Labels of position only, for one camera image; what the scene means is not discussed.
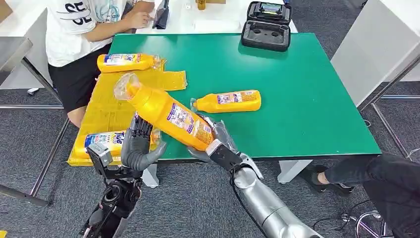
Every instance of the green tabletop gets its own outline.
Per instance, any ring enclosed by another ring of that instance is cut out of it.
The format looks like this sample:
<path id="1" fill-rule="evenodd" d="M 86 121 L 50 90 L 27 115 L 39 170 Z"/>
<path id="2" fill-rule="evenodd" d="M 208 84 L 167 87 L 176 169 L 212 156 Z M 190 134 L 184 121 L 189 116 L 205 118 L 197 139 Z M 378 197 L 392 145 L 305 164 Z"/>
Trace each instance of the green tabletop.
<path id="1" fill-rule="evenodd" d="M 211 115 L 253 158 L 381 153 L 315 34 L 292 34 L 284 53 L 244 47 L 238 34 L 122 34 L 109 53 L 159 55 L 167 71 L 185 70 L 187 89 L 169 94 L 187 107 L 192 97 L 259 90 L 260 110 Z M 162 160 L 191 157 L 163 139 Z"/>

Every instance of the black case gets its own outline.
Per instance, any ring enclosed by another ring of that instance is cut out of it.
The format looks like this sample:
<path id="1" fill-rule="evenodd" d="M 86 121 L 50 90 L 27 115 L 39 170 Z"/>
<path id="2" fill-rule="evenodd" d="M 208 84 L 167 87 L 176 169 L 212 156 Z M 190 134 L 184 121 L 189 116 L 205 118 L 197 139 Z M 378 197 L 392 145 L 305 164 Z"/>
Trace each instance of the black case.
<path id="1" fill-rule="evenodd" d="M 263 7 L 278 10 L 264 14 Z M 284 52 L 290 45 L 291 20 L 292 8 L 289 5 L 253 1 L 248 7 L 241 43 L 248 47 Z"/>

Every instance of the robotic arm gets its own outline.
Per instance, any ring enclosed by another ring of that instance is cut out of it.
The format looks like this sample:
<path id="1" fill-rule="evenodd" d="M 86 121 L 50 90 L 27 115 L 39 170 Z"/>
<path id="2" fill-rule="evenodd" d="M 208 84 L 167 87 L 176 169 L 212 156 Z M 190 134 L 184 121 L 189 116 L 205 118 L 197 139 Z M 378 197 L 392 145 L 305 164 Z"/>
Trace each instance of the robotic arm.
<path id="1" fill-rule="evenodd" d="M 207 149 L 206 154 L 189 147 L 189 152 L 200 160 L 209 159 L 222 166 L 231 174 L 231 185 L 240 191 L 247 207 L 248 215 L 268 238 L 322 238 L 297 218 L 286 204 L 263 182 L 263 175 L 254 161 L 237 150 L 232 137 L 221 122 L 203 118 L 212 127 L 217 138 Z"/>
<path id="2" fill-rule="evenodd" d="M 214 161 L 230 173 L 230 183 L 237 198 L 264 236 L 323 238 L 303 224 L 273 190 L 262 182 L 263 175 L 257 165 L 248 155 L 238 151 L 224 123 L 202 117 L 212 127 L 216 140 L 205 152 L 192 147 L 189 147 L 188 151 L 200 160 Z M 112 156 L 106 147 L 93 144 L 87 148 L 96 171 L 104 177 L 106 189 L 80 232 L 84 238 L 116 238 L 121 235 L 141 197 L 143 170 L 154 163 L 166 148 L 166 143 L 161 142 L 155 151 L 148 153 L 151 129 L 152 126 L 148 122 L 134 116 L 124 138 L 121 152 L 123 167 L 118 170 L 108 169 Z M 237 190 L 242 194 L 251 213 L 243 204 Z"/>
<path id="3" fill-rule="evenodd" d="M 83 238 L 117 238 L 125 229 L 142 195 L 143 170 L 163 155 L 166 143 L 161 141 L 149 152 L 152 125 L 135 115 L 124 135 L 122 167 L 111 170 L 112 156 L 100 143 L 87 147 L 98 174 L 104 177 L 104 195 L 80 231 Z"/>

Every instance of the printed number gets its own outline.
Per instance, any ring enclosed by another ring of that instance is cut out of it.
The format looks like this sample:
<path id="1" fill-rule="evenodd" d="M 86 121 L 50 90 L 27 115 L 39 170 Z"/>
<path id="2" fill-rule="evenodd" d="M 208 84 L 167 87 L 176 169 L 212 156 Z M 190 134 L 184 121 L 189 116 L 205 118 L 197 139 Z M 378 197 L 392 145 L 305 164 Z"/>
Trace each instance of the printed number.
<path id="1" fill-rule="evenodd" d="M 86 8 L 80 8 L 80 6 L 83 6 L 83 2 L 81 1 L 81 2 L 77 2 L 77 3 L 75 3 L 74 5 L 73 4 L 71 4 L 71 3 L 67 3 L 66 5 L 65 5 L 65 8 L 66 8 L 66 10 L 68 11 L 68 12 L 70 12 L 70 13 L 72 13 L 72 12 L 78 12 L 78 11 L 84 11 L 84 10 L 86 10 Z M 82 17 L 82 18 L 80 18 L 80 19 L 77 19 L 77 20 L 73 20 L 73 22 L 75 23 L 75 24 L 77 24 L 77 25 L 83 25 L 83 23 L 88 23 L 88 22 L 91 22 L 92 21 L 92 19 L 90 18 L 90 17 L 88 17 L 88 18 L 86 18 L 86 17 Z"/>

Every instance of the small bottle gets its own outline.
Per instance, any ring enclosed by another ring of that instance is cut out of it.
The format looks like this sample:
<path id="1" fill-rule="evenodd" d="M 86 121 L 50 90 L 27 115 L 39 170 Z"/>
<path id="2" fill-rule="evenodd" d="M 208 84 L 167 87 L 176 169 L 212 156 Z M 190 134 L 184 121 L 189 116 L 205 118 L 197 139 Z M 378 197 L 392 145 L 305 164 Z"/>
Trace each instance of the small bottle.
<path id="1" fill-rule="evenodd" d="M 112 156 L 119 156 L 121 155 L 124 134 L 125 131 L 112 131 L 78 136 L 77 140 L 74 142 L 74 155 L 80 159 L 88 159 L 89 154 L 86 147 L 96 142 L 100 142 L 108 148 Z"/>
<path id="2" fill-rule="evenodd" d="M 198 10 L 206 9 L 206 0 L 197 0 Z"/>
<path id="3" fill-rule="evenodd" d="M 208 94 L 197 100 L 191 99 L 191 107 L 193 111 L 207 113 L 256 111 L 261 107 L 261 95 L 257 90 Z"/>
<path id="4" fill-rule="evenodd" d="M 205 120 L 167 92 L 141 84 L 133 73 L 120 78 L 114 95 L 119 100 L 127 100 L 141 118 L 187 146 L 205 151 L 214 140 Z"/>
<path id="5" fill-rule="evenodd" d="M 102 73 L 145 70 L 152 67 L 159 67 L 160 57 L 146 54 L 100 55 L 97 64 Z"/>

